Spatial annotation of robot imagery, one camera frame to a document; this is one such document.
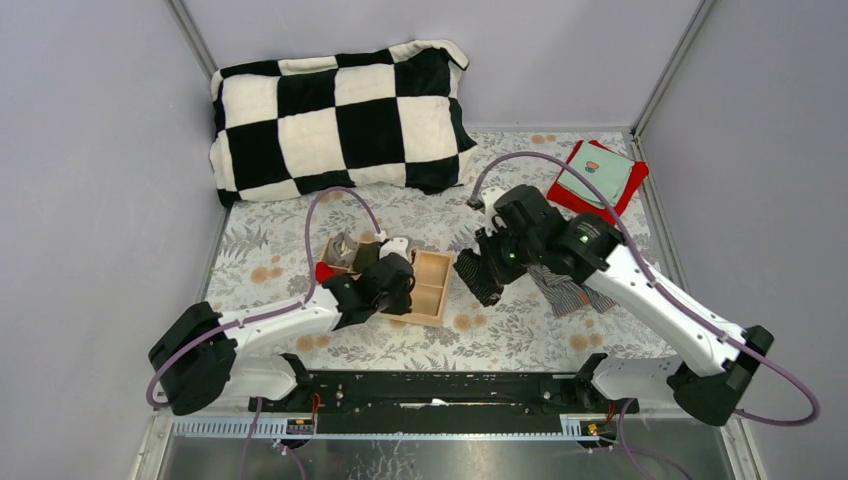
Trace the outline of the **wooden divided organizer box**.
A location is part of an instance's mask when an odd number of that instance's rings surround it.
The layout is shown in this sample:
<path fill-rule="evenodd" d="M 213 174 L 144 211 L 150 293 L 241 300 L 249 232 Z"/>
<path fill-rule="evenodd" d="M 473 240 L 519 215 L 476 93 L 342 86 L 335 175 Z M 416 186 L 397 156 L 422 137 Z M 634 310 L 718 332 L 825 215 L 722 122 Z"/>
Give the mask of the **wooden divided organizer box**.
<path fill-rule="evenodd" d="M 325 262 L 325 249 L 330 238 L 327 239 L 318 262 Z M 387 239 L 379 240 L 374 238 L 370 241 L 357 242 L 382 243 Z M 415 287 L 411 293 L 411 312 L 405 315 L 377 313 L 373 316 L 417 325 L 440 326 L 447 303 L 447 293 L 450 285 L 449 270 L 453 264 L 453 256 L 442 252 L 418 250 L 411 246 L 411 260 L 415 278 Z M 346 268 L 331 267 L 338 272 L 338 275 L 351 274 L 356 278 L 361 274 L 352 273 L 350 269 Z"/>

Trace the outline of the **grey striped underwear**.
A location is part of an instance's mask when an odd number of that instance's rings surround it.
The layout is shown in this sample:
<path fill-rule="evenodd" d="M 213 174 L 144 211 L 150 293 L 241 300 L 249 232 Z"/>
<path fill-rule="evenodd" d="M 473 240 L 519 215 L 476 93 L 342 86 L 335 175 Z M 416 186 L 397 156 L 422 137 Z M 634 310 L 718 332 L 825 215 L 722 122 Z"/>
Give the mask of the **grey striped underwear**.
<path fill-rule="evenodd" d="M 569 276 L 554 274 L 544 266 L 530 266 L 527 273 L 556 317 L 571 315 L 587 307 L 606 313 L 616 305 L 609 297 L 574 282 Z"/>

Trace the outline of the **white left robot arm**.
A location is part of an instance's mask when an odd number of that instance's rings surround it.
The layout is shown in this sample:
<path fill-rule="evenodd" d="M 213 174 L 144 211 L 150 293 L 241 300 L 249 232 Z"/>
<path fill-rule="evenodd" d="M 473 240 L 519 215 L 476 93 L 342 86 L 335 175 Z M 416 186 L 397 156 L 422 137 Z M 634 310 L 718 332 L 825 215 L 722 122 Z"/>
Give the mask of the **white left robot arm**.
<path fill-rule="evenodd" d="M 390 253 L 357 276 L 333 276 L 308 299 L 254 309 L 215 311 L 208 302 L 188 307 L 148 353 L 154 376 L 148 403 L 175 415 L 215 403 L 275 400 L 296 411 L 309 401 L 309 375 L 292 354 L 268 355 L 278 343 L 359 325 L 378 313 L 411 309 L 412 264 Z"/>

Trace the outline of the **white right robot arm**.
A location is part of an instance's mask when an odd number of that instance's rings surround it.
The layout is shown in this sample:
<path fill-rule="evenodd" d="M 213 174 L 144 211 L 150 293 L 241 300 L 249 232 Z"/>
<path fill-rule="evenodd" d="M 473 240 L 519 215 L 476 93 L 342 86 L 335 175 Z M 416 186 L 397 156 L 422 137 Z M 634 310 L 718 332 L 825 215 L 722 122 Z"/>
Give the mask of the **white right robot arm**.
<path fill-rule="evenodd" d="M 575 402 L 597 412 L 611 400 L 675 403 L 694 419 L 723 426 L 773 343 L 763 327 L 742 328 L 711 313 L 640 262 L 623 233 L 593 214 L 570 220 L 558 211 L 487 223 L 474 233 L 455 269 L 482 303 L 533 267 L 561 273 L 623 307 L 669 344 L 674 354 L 625 360 L 593 354 L 578 371 Z"/>

